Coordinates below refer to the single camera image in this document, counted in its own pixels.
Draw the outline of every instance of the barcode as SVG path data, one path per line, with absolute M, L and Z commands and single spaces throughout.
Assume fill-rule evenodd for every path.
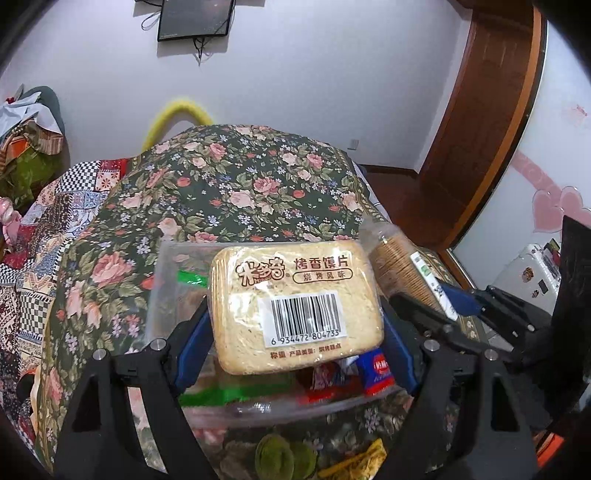
M 346 336 L 336 291 L 259 299 L 266 347 Z

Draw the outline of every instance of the wooden door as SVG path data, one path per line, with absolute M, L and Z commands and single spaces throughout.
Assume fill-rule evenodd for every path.
M 505 138 L 525 80 L 532 27 L 475 12 L 459 85 L 420 172 L 463 212 Z

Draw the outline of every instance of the wooden door frame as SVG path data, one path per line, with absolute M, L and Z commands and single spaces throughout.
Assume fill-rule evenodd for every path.
M 502 174 L 511 161 L 511 158 L 513 157 L 513 154 L 521 139 L 521 134 L 523 133 L 525 125 L 527 124 L 527 120 L 530 116 L 535 96 L 537 94 L 538 85 L 540 84 L 540 77 L 545 56 L 547 22 L 544 18 L 542 18 L 540 11 L 536 7 L 533 8 L 533 13 L 534 19 L 530 56 L 525 72 L 523 87 L 521 89 L 521 93 L 519 94 L 519 98 L 517 100 L 513 116 L 511 117 L 509 127 L 505 133 L 505 136 L 503 137 L 503 140 L 501 141 L 501 145 L 499 146 L 494 159 L 491 162 L 491 166 L 488 168 L 482 182 L 464 209 L 464 212 L 460 216 L 459 220 L 453 225 L 445 240 L 440 245 L 435 247 L 436 252 L 439 254 L 445 266 L 450 269 L 452 274 L 457 278 L 458 282 L 464 288 L 471 286 L 472 282 L 469 280 L 469 278 L 466 278 L 461 265 L 458 266 L 459 263 L 454 259 L 451 249 L 459 243 L 462 236 L 470 228 L 474 220 L 476 220 L 476 217 L 484 208 L 486 201 L 491 196 L 494 188 L 500 181 Z M 467 60 L 473 46 L 475 32 L 476 27 L 474 22 L 472 22 L 457 80 L 454 85 L 446 112 L 441 121 L 441 125 L 437 131 L 433 145 L 431 146 L 430 153 L 435 151 L 439 145 L 439 142 L 444 136 L 444 130 L 447 126 L 447 123 L 451 118 L 452 110 L 457 96 L 461 90 L 464 75 L 466 73 Z M 429 159 L 430 155 L 428 154 L 425 160 L 425 168 L 427 169 Z M 419 178 L 421 178 L 421 173 L 424 175 L 423 169 L 421 169 L 421 172 L 419 173 Z

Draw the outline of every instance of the brand logo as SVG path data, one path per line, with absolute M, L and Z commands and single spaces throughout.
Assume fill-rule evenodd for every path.
M 268 262 L 243 262 L 236 267 L 236 273 L 247 287 L 265 280 L 280 280 L 285 276 L 285 265 L 279 257 L 270 258 Z
M 374 370 L 379 375 L 387 374 L 390 371 L 388 362 L 384 358 L 384 354 L 379 354 L 374 357 Z

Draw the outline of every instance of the wooden floor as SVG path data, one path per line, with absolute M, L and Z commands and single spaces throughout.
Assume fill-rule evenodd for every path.
M 421 247 L 440 245 L 462 213 L 445 191 L 425 188 L 409 175 L 367 173 L 366 178 L 392 222 Z

